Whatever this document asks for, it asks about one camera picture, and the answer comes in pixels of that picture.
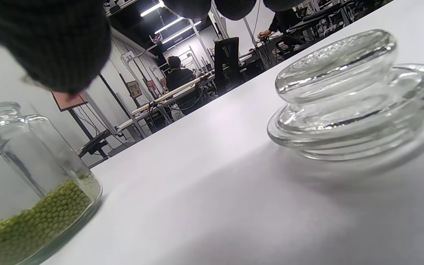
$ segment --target framed picture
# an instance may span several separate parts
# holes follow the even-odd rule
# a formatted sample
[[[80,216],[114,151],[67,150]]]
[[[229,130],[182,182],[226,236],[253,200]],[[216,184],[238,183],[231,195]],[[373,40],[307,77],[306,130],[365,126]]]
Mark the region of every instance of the framed picture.
[[[137,81],[132,81],[127,83],[128,92],[130,96],[134,99],[142,95],[142,90]]]
[[[88,103],[81,94],[75,97],[69,97],[66,93],[52,92],[52,95],[60,111],[73,109],[74,107],[79,107]]]

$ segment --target dark knit sleeve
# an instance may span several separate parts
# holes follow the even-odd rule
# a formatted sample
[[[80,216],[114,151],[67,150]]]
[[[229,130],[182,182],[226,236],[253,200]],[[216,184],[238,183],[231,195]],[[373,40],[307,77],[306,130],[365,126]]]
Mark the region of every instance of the dark knit sleeve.
[[[0,44],[57,92],[89,86],[110,54],[103,0],[0,0]]]

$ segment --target black jacket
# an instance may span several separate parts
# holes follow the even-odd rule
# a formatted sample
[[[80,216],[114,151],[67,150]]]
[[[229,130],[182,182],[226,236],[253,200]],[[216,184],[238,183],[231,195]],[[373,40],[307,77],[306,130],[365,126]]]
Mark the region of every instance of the black jacket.
[[[279,20],[277,17],[278,15],[281,16],[281,21],[284,24],[283,28],[286,30],[302,21],[292,9],[276,12],[272,19],[272,23],[269,26],[269,30],[272,32],[277,32],[277,31],[280,31],[281,29],[279,25]]]

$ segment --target desk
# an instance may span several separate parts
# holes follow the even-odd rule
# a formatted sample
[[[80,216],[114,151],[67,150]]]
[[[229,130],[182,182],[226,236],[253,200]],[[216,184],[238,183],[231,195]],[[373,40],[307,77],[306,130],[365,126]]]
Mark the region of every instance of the desk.
[[[424,63],[418,0],[393,1],[298,57],[375,28],[395,34],[397,62]],[[96,166],[101,209],[44,265],[424,265],[424,154],[331,183],[313,175],[324,163],[267,136],[284,104],[276,74],[296,59]],[[324,173],[358,170],[337,167]]]
[[[213,78],[215,77],[214,74],[210,75],[208,80],[213,80]],[[153,101],[153,103],[159,102],[159,103],[163,103],[163,104],[171,104],[173,103],[175,100],[167,100],[169,97],[174,97],[174,95],[179,94],[183,91],[191,91],[194,89],[195,84],[201,81],[202,77],[198,77],[196,79],[194,79],[193,81],[184,84],[183,86],[178,87],[177,89],[166,93],[163,96],[160,96],[158,99],[155,99],[155,101]],[[131,114],[132,116],[135,117],[136,121],[140,121],[142,119],[145,119],[148,116],[148,113],[146,112],[146,110],[148,109],[148,104],[145,104],[137,109],[135,109]],[[153,107],[152,110],[150,111],[151,113],[155,112],[155,111],[159,111],[160,108],[158,107]],[[121,125],[119,125],[119,127],[117,128],[118,131],[123,131],[124,129],[126,129],[127,127],[131,126],[132,124],[135,124],[137,127],[139,127],[138,123],[136,124],[136,122],[134,122],[132,119],[128,119],[126,122],[122,123]]]

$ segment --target person's hand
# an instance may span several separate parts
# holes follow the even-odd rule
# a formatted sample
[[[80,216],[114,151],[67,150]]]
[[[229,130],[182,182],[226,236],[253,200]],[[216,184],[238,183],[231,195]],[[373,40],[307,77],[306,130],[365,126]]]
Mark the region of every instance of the person's hand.
[[[261,38],[261,37],[264,37],[264,36],[269,36],[269,35],[271,35],[271,33],[272,33],[271,30],[265,30],[263,32],[260,32],[258,34],[258,39]]]

